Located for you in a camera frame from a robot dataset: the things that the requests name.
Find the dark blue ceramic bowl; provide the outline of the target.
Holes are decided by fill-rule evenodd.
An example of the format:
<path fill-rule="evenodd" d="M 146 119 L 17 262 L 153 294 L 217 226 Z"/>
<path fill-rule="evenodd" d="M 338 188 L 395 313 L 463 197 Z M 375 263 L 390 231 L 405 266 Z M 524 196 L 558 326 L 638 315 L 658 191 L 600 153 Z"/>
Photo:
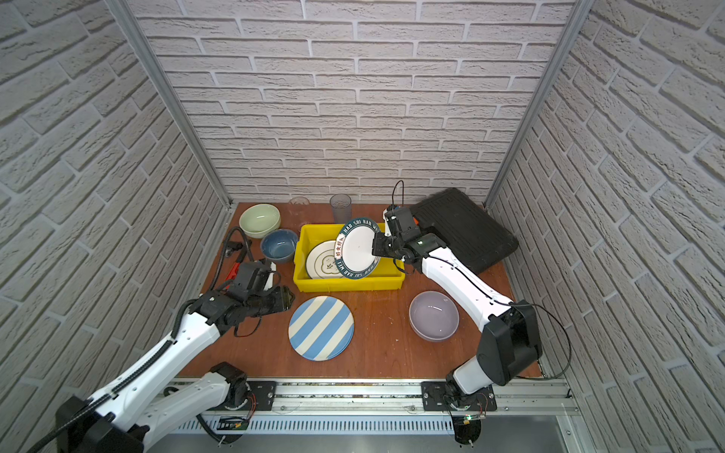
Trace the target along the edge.
<path fill-rule="evenodd" d="M 275 230 L 262 239 L 262 254 L 271 262 L 292 262 L 298 245 L 298 234 L 292 230 Z"/>

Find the aluminium frame post left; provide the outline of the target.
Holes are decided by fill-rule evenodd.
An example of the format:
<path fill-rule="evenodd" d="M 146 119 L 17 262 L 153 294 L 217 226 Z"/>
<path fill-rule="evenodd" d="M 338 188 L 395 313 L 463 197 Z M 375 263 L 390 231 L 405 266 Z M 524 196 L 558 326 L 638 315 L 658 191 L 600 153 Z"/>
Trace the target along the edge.
<path fill-rule="evenodd" d="M 217 175 L 211 163 L 211 158 L 208 156 L 174 87 L 164 72 L 162 64 L 160 64 L 160 61 L 153 52 L 138 20 L 133 15 L 130 5 L 128 5 L 128 2 L 121 0 L 108 0 L 106 4 L 115 22 L 117 22 L 119 28 L 121 28 L 126 36 L 128 43 L 135 52 L 145 73 L 147 73 L 149 80 L 156 88 L 160 99 L 164 102 L 164 106 L 168 109 L 172 119 L 179 128 L 182 137 L 185 139 L 187 145 L 189 145 L 192 154 L 200 165 L 203 174 L 207 177 L 211 187 L 213 187 L 215 194 L 223 205 L 230 209 L 233 205 L 232 198 L 224 187 L 219 175 Z"/>

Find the aluminium frame post right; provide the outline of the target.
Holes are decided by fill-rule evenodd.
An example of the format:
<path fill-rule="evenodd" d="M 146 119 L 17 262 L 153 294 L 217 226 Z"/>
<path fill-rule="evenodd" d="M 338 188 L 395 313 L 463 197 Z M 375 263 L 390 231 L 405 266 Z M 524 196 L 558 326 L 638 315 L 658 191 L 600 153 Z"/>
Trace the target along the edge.
<path fill-rule="evenodd" d="M 498 195 L 503 188 L 505 179 L 510 173 L 515 158 L 523 145 L 524 139 L 527 137 L 528 132 L 534 125 L 538 114 L 543 108 L 549 92 L 551 91 L 564 63 L 568 59 L 569 53 L 573 48 L 575 41 L 577 41 L 594 4 L 594 0 L 580 0 L 574 3 L 571 13 L 568 16 L 568 20 L 566 20 L 566 24 L 562 30 L 561 36 L 552 51 L 551 58 L 544 69 L 542 77 L 540 77 L 538 81 L 534 90 L 534 95 L 532 96 L 525 114 L 519 123 L 513 141 L 504 156 L 496 178 L 489 193 L 487 194 L 487 198 L 485 199 L 485 202 L 483 202 L 483 205 L 487 209 L 494 206 Z"/>

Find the yellow plastic bin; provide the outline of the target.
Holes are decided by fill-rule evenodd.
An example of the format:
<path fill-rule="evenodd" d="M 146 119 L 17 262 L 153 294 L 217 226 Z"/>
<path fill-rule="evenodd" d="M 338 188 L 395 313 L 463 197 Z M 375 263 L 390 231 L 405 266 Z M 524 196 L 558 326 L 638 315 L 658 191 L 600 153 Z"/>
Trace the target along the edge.
<path fill-rule="evenodd" d="M 322 224 L 305 225 L 300 230 L 296 255 L 294 258 L 293 281 L 302 293 L 338 293 L 365 291 L 396 291 L 399 290 L 405 275 L 396 269 L 391 259 L 384 258 L 375 271 L 364 279 L 312 279 L 307 272 L 307 258 L 312 250 L 327 241 L 335 242 L 342 225 Z"/>

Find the red and black pipe wrench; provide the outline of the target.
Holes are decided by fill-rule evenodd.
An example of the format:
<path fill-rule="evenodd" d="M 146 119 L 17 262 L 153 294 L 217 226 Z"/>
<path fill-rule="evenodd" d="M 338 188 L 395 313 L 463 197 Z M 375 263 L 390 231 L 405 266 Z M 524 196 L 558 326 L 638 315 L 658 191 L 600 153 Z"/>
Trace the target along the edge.
<path fill-rule="evenodd" d="M 234 279 L 236 279 L 236 277 L 238 275 L 238 272 L 239 272 L 240 265 L 241 264 L 239 262 L 236 262 L 232 266 L 232 268 L 230 269 L 230 271 L 228 272 L 228 275 L 225 277 L 225 280 L 234 280 Z"/>

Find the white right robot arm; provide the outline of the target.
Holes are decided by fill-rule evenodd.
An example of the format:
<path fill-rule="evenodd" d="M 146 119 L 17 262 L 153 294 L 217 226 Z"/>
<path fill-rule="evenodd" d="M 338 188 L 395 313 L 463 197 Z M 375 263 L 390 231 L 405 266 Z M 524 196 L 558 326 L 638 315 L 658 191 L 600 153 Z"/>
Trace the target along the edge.
<path fill-rule="evenodd" d="M 406 242 L 400 236 L 377 233 L 372 252 L 411 264 L 445 290 L 481 332 L 474 357 L 447 377 L 456 396 L 475 394 L 492 384 L 504 386 L 541 357 L 535 307 L 485 284 L 437 236 Z"/>

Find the grey translucent plastic cup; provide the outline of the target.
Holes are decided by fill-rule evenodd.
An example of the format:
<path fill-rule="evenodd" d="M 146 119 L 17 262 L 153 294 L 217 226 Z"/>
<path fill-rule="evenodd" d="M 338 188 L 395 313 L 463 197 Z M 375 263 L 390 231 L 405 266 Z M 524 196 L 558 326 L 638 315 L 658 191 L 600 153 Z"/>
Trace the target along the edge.
<path fill-rule="evenodd" d="M 334 194 L 330 207 L 335 224 L 347 224 L 352 219 L 352 199 L 347 194 Z"/>

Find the lavender ceramic bowl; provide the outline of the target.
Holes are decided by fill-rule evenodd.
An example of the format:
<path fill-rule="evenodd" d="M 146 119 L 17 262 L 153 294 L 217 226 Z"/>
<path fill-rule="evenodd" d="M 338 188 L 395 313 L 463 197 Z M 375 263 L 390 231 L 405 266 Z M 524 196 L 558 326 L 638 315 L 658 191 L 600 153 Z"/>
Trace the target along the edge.
<path fill-rule="evenodd" d="M 457 332 L 460 323 L 456 303 L 434 291 L 420 293 L 412 300 L 409 319 L 413 331 L 433 343 L 447 341 Z"/>

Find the pink translucent plastic cup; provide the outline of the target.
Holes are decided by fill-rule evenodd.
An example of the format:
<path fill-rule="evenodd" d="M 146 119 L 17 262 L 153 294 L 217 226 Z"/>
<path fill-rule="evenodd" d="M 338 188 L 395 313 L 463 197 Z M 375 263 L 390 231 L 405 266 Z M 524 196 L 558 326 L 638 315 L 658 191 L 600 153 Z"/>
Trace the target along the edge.
<path fill-rule="evenodd" d="M 293 230 L 301 230 L 309 223 L 309 207 L 310 200 L 305 196 L 293 197 L 288 202 L 289 219 Z"/>

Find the green rim hao shi plate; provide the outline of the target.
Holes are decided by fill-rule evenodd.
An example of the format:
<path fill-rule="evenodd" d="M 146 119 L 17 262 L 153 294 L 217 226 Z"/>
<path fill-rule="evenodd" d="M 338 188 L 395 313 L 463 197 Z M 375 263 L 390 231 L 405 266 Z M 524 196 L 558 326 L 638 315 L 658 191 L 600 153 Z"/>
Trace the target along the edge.
<path fill-rule="evenodd" d="M 377 268 L 380 257 L 373 254 L 373 243 L 380 233 L 378 224 L 367 217 L 349 221 L 340 230 L 334 244 L 335 265 L 346 279 L 364 279 Z"/>

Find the blue white striped plate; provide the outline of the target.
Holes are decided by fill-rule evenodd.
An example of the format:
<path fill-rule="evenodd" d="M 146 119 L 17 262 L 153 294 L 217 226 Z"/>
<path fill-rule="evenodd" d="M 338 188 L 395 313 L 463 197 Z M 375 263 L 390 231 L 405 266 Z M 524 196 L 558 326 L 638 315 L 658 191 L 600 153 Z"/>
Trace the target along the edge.
<path fill-rule="evenodd" d="M 347 304 L 332 296 L 302 303 L 288 327 L 292 349 L 312 362 L 326 362 L 342 354 L 352 341 L 355 323 Z"/>

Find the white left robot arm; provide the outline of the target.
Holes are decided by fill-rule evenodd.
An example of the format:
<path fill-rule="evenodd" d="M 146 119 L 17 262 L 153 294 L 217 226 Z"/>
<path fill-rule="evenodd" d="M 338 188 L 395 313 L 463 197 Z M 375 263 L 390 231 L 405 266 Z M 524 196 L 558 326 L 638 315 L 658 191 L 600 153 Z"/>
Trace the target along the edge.
<path fill-rule="evenodd" d="M 214 280 L 207 292 L 182 303 L 164 339 L 88 398 L 69 398 L 56 412 L 55 430 L 31 451 L 55 443 L 60 452 L 143 452 L 204 411 L 256 408 L 247 375 L 227 362 L 183 390 L 157 396 L 198 354 L 245 319 L 292 307 L 295 296 L 276 273 L 270 260 L 242 262 L 233 279 Z"/>

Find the light green ceramic bowl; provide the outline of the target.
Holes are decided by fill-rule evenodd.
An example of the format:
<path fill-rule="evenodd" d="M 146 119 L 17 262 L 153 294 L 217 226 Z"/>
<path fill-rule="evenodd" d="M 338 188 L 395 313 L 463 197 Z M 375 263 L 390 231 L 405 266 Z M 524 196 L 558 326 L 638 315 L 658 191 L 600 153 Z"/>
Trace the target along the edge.
<path fill-rule="evenodd" d="M 281 213 L 271 204 L 258 204 L 245 210 L 239 219 L 239 227 L 253 239 L 262 239 L 281 225 Z"/>

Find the aluminium frame post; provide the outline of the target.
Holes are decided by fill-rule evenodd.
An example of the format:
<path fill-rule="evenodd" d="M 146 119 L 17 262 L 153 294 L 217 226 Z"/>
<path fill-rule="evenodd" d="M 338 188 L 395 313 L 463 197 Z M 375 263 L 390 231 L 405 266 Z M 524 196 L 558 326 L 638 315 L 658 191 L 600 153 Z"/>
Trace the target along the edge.
<path fill-rule="evenodd" d="M 133 15 L 130 5 L 128 5 L 128 2 L 121 0 L 108 0 L 106 4 L 115 22 L 117 22 L 119 28 L 121 28 L 126 36 L 128 43 L 135 52 L 145 73 L 147 73 L 149 80 L 156 88 L 160 99 L 164 102 L 164 106 L 168 109 L 172 119 L 179 128 L 182 137 L 185 139 L 187 145 L 189 145 L 192 154 L 200 165 L 203 174 L 207 177 L 211 187 L 213 187 L 215 194 L 223 205 L 230 209 L 233 205 L 232 198 L 224 187 L 219 175 L 217 175 L 211 163 L 211 158 L 208 156 L 174 87 L 164 72 L 162 64 L 160 64 L 160 61 L 153 52 L 138 20 Z"/>
<path fill-rule="evenodd" d="M 534 95 L 532 96 L 525 114 L 519 123 L 513 141 L 504 156 L 496 178 L 489 193 L 487 194 L 487 198 L 485 199 L 485 202 L 483 202 L 483 205 L 487 209 L 494 206 L 498 195 L 503 188 L 505 179 L 510 173 L 515 158 L 523 145 L 524 139 L 527 137 L 528 132 L 534 125 L 538 114 L 543 108 L 549 92 L 551 91 L 564 63 L 568 59 L 569 53 L 573 48 L 575 41 L 577 41 L 594 4 L 594 0 L 580 0 L 574 3 L 571 13 L 568 16 L 568 20 L 566 20 L 566 24 L 562 30 L 561 36 L 552 51 L 551 58 L 544 69 L 542 77 L 540 77 L 538 81 L 534 90 Z"/>

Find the white plate green quatrefoil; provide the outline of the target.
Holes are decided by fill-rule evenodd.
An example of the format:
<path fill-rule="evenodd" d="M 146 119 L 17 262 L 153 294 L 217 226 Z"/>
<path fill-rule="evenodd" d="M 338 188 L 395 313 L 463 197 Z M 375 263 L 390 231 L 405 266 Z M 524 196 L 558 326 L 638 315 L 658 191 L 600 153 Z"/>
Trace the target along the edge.
<path fill-rule="evenodd" d="M 306 271 L 310 279 L 341 279 L 334 257 L 335 241 L 317 245 L 308 255 Z"/>

